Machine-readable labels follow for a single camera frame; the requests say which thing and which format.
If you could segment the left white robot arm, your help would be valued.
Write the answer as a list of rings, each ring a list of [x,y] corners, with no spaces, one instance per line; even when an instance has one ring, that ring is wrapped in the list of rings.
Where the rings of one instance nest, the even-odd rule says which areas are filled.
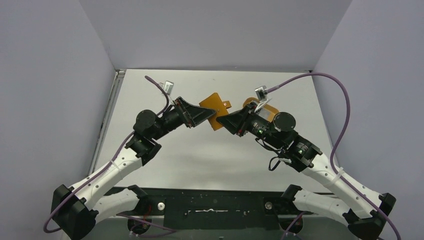
[[[216,110],[192,105],[182,97],[161,116],[145,109],[138,113],[132,133],[125,138],[112,159],[85,179],[66,187],[60,185],[52,196],[51,219],[70,239],[83,239],[101,218],[105,209],[98,203],[130,173],[145,166],[161,149],[157,142],[176,128],[194,128],[216,114]]]

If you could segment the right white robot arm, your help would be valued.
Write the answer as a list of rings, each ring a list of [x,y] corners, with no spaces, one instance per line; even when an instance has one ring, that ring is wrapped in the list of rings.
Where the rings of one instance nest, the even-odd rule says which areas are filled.
[[[309,212],[337,221],[361,240],[377,240],[396,198],[378,193],[349,176],[312,142],[295,131],[296,120],[278,112],[272,120],[260,116],[255,104],[218,116],[216,121],[239,137],[251,133],[264,148],[297,172],[317,181],[335,197],[327,197],[291,184],[282,195],[281,207],[289,214]]]

